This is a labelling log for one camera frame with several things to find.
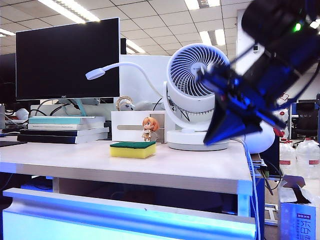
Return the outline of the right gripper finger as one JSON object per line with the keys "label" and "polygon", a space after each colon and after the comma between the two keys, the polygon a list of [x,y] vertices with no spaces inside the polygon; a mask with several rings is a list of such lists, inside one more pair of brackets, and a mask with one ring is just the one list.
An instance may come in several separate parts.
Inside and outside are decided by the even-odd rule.
{"label": "right gripper finger", "polygon": [[261,132],[261,119],[253,111],[242,109],[231,101],[215,100],[215,109],[203,143],[216,142],[245,134]]}
{"label": "right gripper finger", "polygon": [[252,109],[253,114],[258,118],[257,123],[254,123],[251,126],[252,130],[261,130],[260,122],[264,121],[273,128],[276,128],[278,130],[285,129],[286,123],[280,120],[278,117],[273,115],[272,111],[268,108],[258,108],[253,107]]}

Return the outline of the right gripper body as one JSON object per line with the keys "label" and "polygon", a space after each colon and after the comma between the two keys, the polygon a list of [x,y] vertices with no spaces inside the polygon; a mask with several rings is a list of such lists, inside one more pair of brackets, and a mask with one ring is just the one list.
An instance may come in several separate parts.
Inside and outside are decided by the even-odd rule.
{"label": "right gripper body", "polygon": [[230,64],[216,69],[218,113],[270,113],[276,101],[303,73],[303,52],[265,51],[243,74]]}

